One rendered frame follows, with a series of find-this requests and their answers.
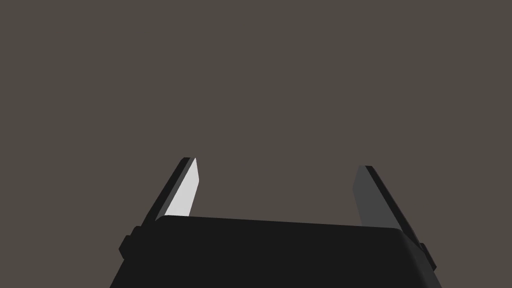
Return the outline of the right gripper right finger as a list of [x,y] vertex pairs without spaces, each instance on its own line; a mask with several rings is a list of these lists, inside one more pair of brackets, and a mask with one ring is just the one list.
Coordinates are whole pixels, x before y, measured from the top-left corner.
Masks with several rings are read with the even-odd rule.
[[374,166],[360,165],[358,167],[351,190],[363,226],[398,229],[414,245],[420,249],[423,248],[412,226]]

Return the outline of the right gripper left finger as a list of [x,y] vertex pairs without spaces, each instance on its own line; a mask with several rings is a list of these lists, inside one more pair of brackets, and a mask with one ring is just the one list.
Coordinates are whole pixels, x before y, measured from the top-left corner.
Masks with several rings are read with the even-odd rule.
[[142,225],[148,226],[165,216],[188,217],[199,182],[197,159],[181,159],[149,209]]

